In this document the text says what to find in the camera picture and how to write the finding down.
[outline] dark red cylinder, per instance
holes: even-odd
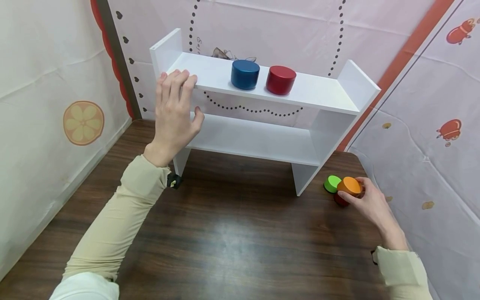
[[[268,72],[266,88],[275,95],[286,95],[290,93],[297,74],[290,68],[284,66],[272,66]]]
[[[350,203],[343,200],[343,198],[340,197],[337,192],[335,193],[335,195],[333,195],[333,200],[335,201],[335,203],[337,203],[341,207],[347,207],[350,205]]]

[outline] beige sleeve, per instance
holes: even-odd
[[[157,168],[143,155],[125,169],[121,186],[80,240],[65,268],[63,280],[91,272],[115,281],[125,253],[150,208],[167,184],[169,168]]]
[[[415,252],[378,246],[373,260],[378,263],[391,300],[432,300],[427,272]]]

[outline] wooden table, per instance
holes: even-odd
[[[48,299],[76,244],[154,135],[135,121],[0,283],[0,299]],[[322,187],[365,176],[335,152],[301,197],[291,166],[192,150],[179,190],[153,207],[120,268],[120,299],[386,299],[375,228]]]

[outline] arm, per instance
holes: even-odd
[[[338,195],[377,226],[383,247],[377,247],[373,259],[378,263],[390,299],[431,300],[425,268],[418,255],[408,249],[405,234],[393,217],[385,196],[370,179],[359,177],[357,180],[365,189],[361,198],[345,192],[338,192]]]
[[[51,299],[117,299],[114,284],[125,253],[148,212],[166,187],[172,158],[200,131],[197,107],[190,120],[190,98],[197,77],[188,71],[162,74],[156,90],[155,137],[126,168],[121,186],[107,202],[67,262]]]

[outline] backdrop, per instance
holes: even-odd
[[[377,81],[433,0],[109,3],[142,116],[152,119],[155,75],[149,48],[177,27],[182,29],[184,51],[231,60],[251,59],[265,66],[283,64],[298,72],[332,78],[337,77],[347,59],[353,59]],[[198,91],[194,105],[209,114],[300,128],[309,128],[318,112]],[[234,109],[239,106],[246,109]]]
[[[0,1],[0,280],[130,124],[89,1]]]
[[[480,299],[479,49],[480,3],[456,0],[350,147],[391,201],[434,299]]]

